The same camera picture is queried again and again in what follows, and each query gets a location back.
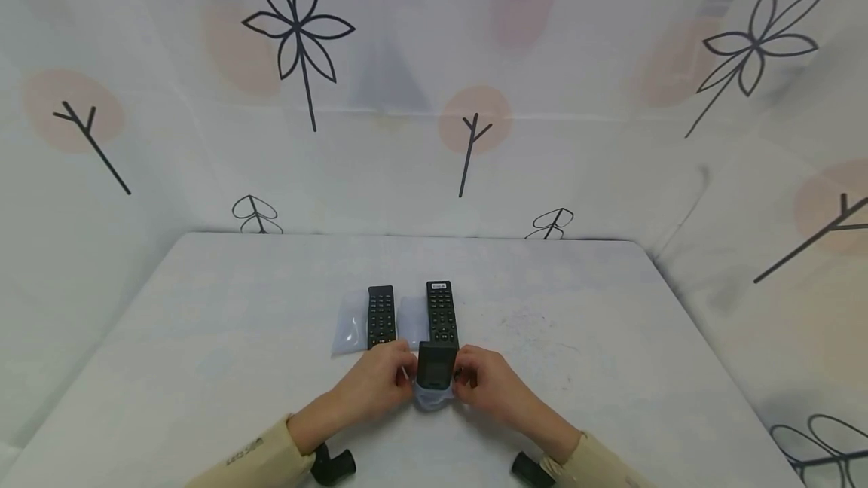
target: clear plastic bag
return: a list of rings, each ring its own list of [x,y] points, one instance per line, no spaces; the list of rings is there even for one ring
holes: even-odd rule
[[[452,387],[446,390],[430,390],[423,389],[416,381],[413,381],[413,398],[416,399],[416,405],[425,412],[431,410],[443,409],[449,404],[455,395],[452,393]]]
[[[423,296],[401,298],[395,313],[398,339],[407,340],[410,350],[419,350],[419,341],[428,341],[428,300]]]
[[[368,291],[358,290],[344,294],[338,310],[332,356],[368,349]]]

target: fabric backdrop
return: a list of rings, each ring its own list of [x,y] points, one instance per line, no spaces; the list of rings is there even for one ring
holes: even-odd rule
[[[0,475],[191,230],[634,240],[766,425],[868,430],[866,0],[0,12]]]

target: remote control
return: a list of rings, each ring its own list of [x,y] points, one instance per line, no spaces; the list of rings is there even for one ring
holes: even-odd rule
[[[455,323],[455,303],[452,301],[452,283],[428,281],[428,332],[431,341],[451,343],[458,347],[458,329]]]
[[[368,287],[368,350],[394,341],[395,294],[392,287]]]
[[[449,389],[457,355],[458,347],[449,341],[419,341],[418,385],[428,390]]]

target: sleeve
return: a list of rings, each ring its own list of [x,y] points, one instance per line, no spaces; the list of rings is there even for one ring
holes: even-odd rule
[[[596,437],[582,433],[579,446],[565,464],[546,456],[542,469],[564,488],[653,488]]]
[[[313,465],[302,456],[283,417],[262,435],[221,463],[195,477],[186,488],[266,488],[296,486]]]

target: table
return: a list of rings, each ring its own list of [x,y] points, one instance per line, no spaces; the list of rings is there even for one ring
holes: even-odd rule
[[[229,233],[175,244],[0,486],[183,486],[354,363],[330,358],[344,295],[433,280],[452,281],[463,343],[501,351],[657,486],[799,486],[634,243]],[[345,486],[519,486],[509,466],[533,453],[462,407],[329,446],[353,451]]]

